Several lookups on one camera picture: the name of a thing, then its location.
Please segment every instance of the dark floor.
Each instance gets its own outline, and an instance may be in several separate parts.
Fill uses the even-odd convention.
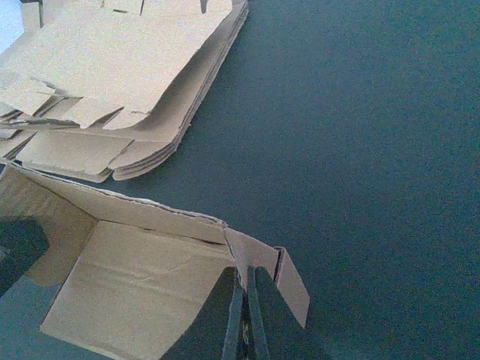
[[[252,0],[178,152],[101,187],[288,248],[334,359],[480,359],[477,1]]]

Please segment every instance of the open cardboard box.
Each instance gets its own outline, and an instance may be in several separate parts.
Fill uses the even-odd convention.
[[[290,256],[222,220],[9,163],[0,217],[34,218],[49,250],[27,275],[63,283],[40,330],[112,359],[159,359],[195,320],[225,268],[266,268],[303,327],[309,296]]]
[[[86,3],[89,5],[83,9],[83,5]],[[0,75],[3,74],[0,76],[0,88],[6,89],[3,92],[4,97],[0,91],[0,101],[3,99],[4,102],[9,102],[9,104],[4,103],[3,105],[0,102],[0,116],[21,107],[27,114],[26,118],[29,119],[29,112],[36,111],[29,107],[36,108],[37,104],[33,101],[34,97],[25,94],[25,96],[20,96],[18,93],[33,87],[33,90],[27,92],[30,95],[33,92],[36,94],[35,96],[38,95],[40,97],[38,103],[46,99],[49,99],[50,102],[53,101],[51,107],[45,106],[45,109],[42,110],[41,118],[58,119],[58,121],[54,124],[38,124],[39,121],[35,120],[28,124],[12,125],[14,128],[38,131],[38,133],[30,136],[28,142],[22,142],[22,145],[25,146],[22,149],[18,148],[18,141],[4,140],[4,147],[10,146],[10,148],[6,148],[3,151],[4,154],[0,153],[0,156],[8,160],[16,157],[25,166],[33,169],[91,182],[102,182],[110,175],[115,180],[140,176],[162,164],[176,151],[246,20],[248,2],[246,0],[145,0],[141,16],[132,12],[112,12],[112,8],[116,8],[112,7],[114,5],[123,8],[137,3],[141,3],[141,1],[103,1],[103,7],[100,9],[102,4],[100,0],[91,2],[81,0],[43,1],[46,25],[39,31],[26,32],[4,54],[0,55],[0,65],[5,70],[0,73]],[[204,3],[206,12],[201,14]],[[97,76],[95,72],[92,72],[92,68],[95,69],[95,67],[87,66],[90,62],[87,61],[84,64],[84,60],[89,57],[78,55],[84,50],[70,51],[68,55],[71,59],[67,61],[68,66],[65,66],[71,68],[70,73],[73,74],[71,76],[75,81],[69,77],[69,72],[53,71],[56,68],[65,68],[65,59],[61,56],[58,57],[59,59],[56,56],[53,57],[55,67],[46,65],[44,58],[52,53],[53,47],[64,47],[67,50],[77,49],[79,41],[85,40],[78,39],[79,35],[72,27],[72,23],[76,24],[79,34],[84,31],[81,21],[72,22],[72,19],[80,16],[80,13],[76,12],[79,9],[89,14],[96,14],[97,17],[107,17],[110,22],[114,22],[113,25],[123,29],[124,40],[129,47],[132,47],[129,53],[136,54],[128,58],[129,63],[122,60],[125,57],[125,49],[117,53],[118,49],[109,48],[109,51],[114,52],[115,56],[109,55],[105,49],[100,55],[106,56],[108,61],[105,60],[106,66],[99,67],[99,71],[103,75]],[[34,13],[36,11],[33,6],[25,7],[24,10]],[[198,19],[201,19],[203,24],[199,25],[200,28],[206,26],[206,32],[199,34],[199,36],[201,35],[199,39],[192,35],[196,33],[195,31],[188,35],[196,40],[194,43],[185,41],[180,46],[180,48],[188,48],[185,54],[179,50],[180,53],[177,55],[181,57],[180,60],[171,59],[167,62],[175,65],[183,64],[172,71],[163,63],[166,61],[164,58],[162,58],[162,63],[151,58],[161,55],[160,50],[164,47],[165,51],[169,49],[175,55],[170,49],[169,41],[178,37],[168,37],[169,28],[165,27],[165,24],[168,23],[165,21],[170,18],[177,19],[177,22],[186,21],[188,24],[186,28],[193,26]],[[105,26],[100,18],[95,19],[96,23],[89,22],[88,25],[91,27]],[[141,29],[146,27],[148,31],[132,31],[123,22],[118,22],[119,20],[125,20],[131,26],[140,26]],[[179,24],[172,24],[172,29],[178,28]],[[76,47],[75,44],[65,44],[60,40],[50,39],[52,37],[50,33],[59,32],[67,32],[74,40],[76,39]],[[53,37],[53,39],[56,38],[64,38],[64,36]],[[103,43],[102,39],[93,37],[91,41],[92,43],[100,42],[98,44],[109,43],[109,39],[103,39]],[[122,49],[124,46],[122,39],[115,38],[115,41],[120,41],[118,48]],[[94,51],[99,47],[92,46],[90,42],[87,42],[87,45],[89,46],[88,51]],[[49,51],[39,51],[39,47],[46,47]],[[151,56],[149,58],[139,54],[150,54]],[[89,70],[83,69],[82,73],[79,68],[84,67]],[[112,72],[105,73],[106,69],[110,69]],[[38,90],[37,87],[42,84],[31,79],[28,81],[17,79],[17,75],[22,72],[34,74],[35,78],[49,80],[51,83],[65,84],[64,87],[70,88],[70,93],[75,96],[62,100],[59,94],[50,94],[51,88],[43,86]],[[131,96],[125,97],[123,91],[126,89],[130,89]],[[92,94],[89,96],[94,97],[94,100],[88,100],[86,97],[80,100],[79,96],[84,96],[84,93],[90,91]],[[114,94],[118,95],[116,99],[111,98]],[[107,106],[110,103],[122,105],[132,99],[146,101],[141,104],[142,111],[132,110],[139,104],[132,104],[130,110],[125,105],[121,111],[117,111],[118,105]],[[71,120],[89,126],[87,128],[71,127]]]

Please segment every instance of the folded cardboard tab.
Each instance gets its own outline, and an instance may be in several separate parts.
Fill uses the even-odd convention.
[[[0,217],[33,218],[45,229],[49,250],[28,276],[39,284],[64,281],[40,330],[112,359],[167,353],[225,268],[236,267],[244,286],[248,266],[275,276],[274,248],[207,215],[14,163],[1,174],[0,201]],[[294,266],[283,271],[298,276]],[[279,290],[293,295],[286,282]]]

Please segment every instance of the corrugated cardboard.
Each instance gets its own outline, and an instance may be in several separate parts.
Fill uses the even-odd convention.
[[[30,155],[34,154],[34,158],[24,158],[23,152],[21,152],[18,160],[25,161],[30,167],[38,170],[48,170],[52,173],[62,175],[68,173],[69,176],[94,182],[102,182],[111,172],[113,172],[114,179],[130,179],[142,175],[163,163],[177,149],[194,113],[205,97],[221,63],[225,59],[229,48],[232,46],[248,14],[246,1],[235,0],[233,6],[230,0],[228,2],[232,8],[231,12],[203,43],[198,52],[188,62],[187,66],[175,77],[172,84],[161,96],[160,101],[158,101],[154,109],[151,110],[150,115],[146,115],[144,112],[129,112],[129,108],[125,107],[110,118],[103,118],[95,122],[93,118],[99,116],[97,113],[90,118],[91,120],[83,123],[84,125],[91,124],[91,126],[86,129],[68,127],[56,131],[49,130],[48,133],[42,137],[42,142],[46,144],[45,151],[43,147],[39,148],[38,146],[36,146],[34,151],[30,151],[28,149],[30,145],[27,145],[25,152],[28,152]],[[178,16],[179,9],[183,8],[184,11],[188,13],[188,11],[194,11],[194,9],[198,11],[199,6],[200,3],[198,1],[191,0],[183,0],[178,3],[177,1],[145,1],[142,18],[148,18],[149,14],[150,17],[154,17],[154,14],[156,14],[155,11],[160,10],[163,11],[164,14]],[[212,13],[223,13],[225,8],[225,0],[207,1],[207,10]],[[58,106],[65,107],[65,102],[60,103],[57,107]],[[60,116],[56,113],[56,106],[54,106],[47,114],[44,114],[43,117],[53,119],[58,116],[65,120],[69,118],[65,113],[77,111],[76,108],[78,106],[78,103],[74,103],[71,109],[62,109]],[[107,113],[114,108],[116,108],[115,103],[103,112]],[[76,121],[82,122],[80,118],[76,118]],[[119,122],[129,122],[132,119],[133,123],[140,120],[142,121],[127,129],[113,130],[119,127]],[[28,124],[28,127],[17,124],[15,127],[32,130],[38,129],[33,124]],[[64,146],[63,151],[56,156],[49,150],[49,144],[58,142],[59,140],[59,135],[54,134],[56,132],[61,134],[82,134],[82,136],[71,137],[68,145],[71,146],[72,149]],[[123,143],[124,139],[133,141],[127,148],[114,154],[106,167],[101,170],[101,173],[99,172],[96,175],[92,175],[95,171],[98,171],[98,165],[94,161],[88,160],[82,164],[81,168],[84,169],[84,171],[81,172],[78,170],[78,166],[70,164],[63,156],[71,155],[71,157],[74,157],[75,152],[73,149],[79,149],[81,147],[84,147],[86,154],[92,155],[92,157],[104,150],[105,145],[101,144],[101,142],[97,142],[96,146],[92,146],[91,143],[95,143],[95,141],[89,142],[87,140],[90,143],[89,146],[83,146],[87,136],[118,139],[109,140],[109,143],[118,142],[118,145],[115,144],[117,148],[122,147],[120,144]],[[57,167],[56,164],[61,161],[63,161],[62,166]]]
[[[95,3],[72,0],[4,67],[52,84],[66,94],[112,104],[117,109],[124,107],[125,113],[148,115],[232,10],[230,0],[217,1],[222,2],[222,10],[201,13],[198,1],[190,0],[197,5],[196,13],[149,16],[148,11],[143,11],[140,16],[141,1],[105,1],[99,8]],[[116,5],[128,13],[112,11]],[[138,9],[131,13],[132,7]],[[24,89],[33,92],[35,87],[25,84]],[[7,89],[7,95],[11,92],[4,100],[6,104],[16,95]],[[93,122],[89,115],[86,112],[83,117],[70,120],[88,124]],[[114,119],[110,128],[126,128],[134,123],[128,117],[124,121]]]
[[[66,278],[40,330],[112,359],[159,359],[226,267],[235,266],[243,284],[248,266],[264,266],[272,278],[278,267],[273,247],[214,217],[14,163],[1,175],[0,201],[0,216],[37,219],[51,242],[29,276],[40,284]],[[294,266],[284,266],[281,278],[302,281]],[[282,284],[302,317],[305,288]]]

